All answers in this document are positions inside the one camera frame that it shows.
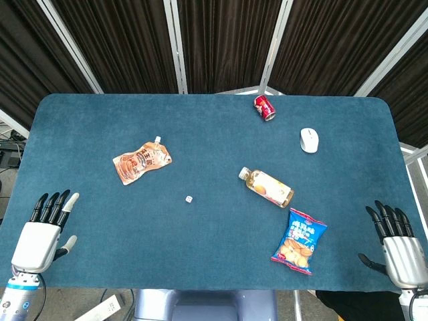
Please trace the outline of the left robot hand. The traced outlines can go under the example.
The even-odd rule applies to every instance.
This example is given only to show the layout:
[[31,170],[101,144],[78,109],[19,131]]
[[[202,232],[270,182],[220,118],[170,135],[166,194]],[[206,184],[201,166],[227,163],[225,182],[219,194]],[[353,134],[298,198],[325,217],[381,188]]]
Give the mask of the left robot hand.
[[45,193],[37,200],[13,253],[11,267],[15,275],[40,274],[71,252],[78,240],[75,235],[61,247],[58,242],[79,197],[79,193],[71,194],[67,189],[53,195]]

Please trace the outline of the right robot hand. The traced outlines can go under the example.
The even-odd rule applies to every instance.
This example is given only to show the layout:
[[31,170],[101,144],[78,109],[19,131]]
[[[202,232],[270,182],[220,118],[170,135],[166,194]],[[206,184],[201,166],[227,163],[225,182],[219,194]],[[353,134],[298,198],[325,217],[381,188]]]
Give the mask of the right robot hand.
[[427,260],[407,215],[398,207],[375,202],[376,209],[366,206],[382,247],[385,263],[370,260],[359,253],[359,260],[368,268],[388,276],[400,289],[427,288]]

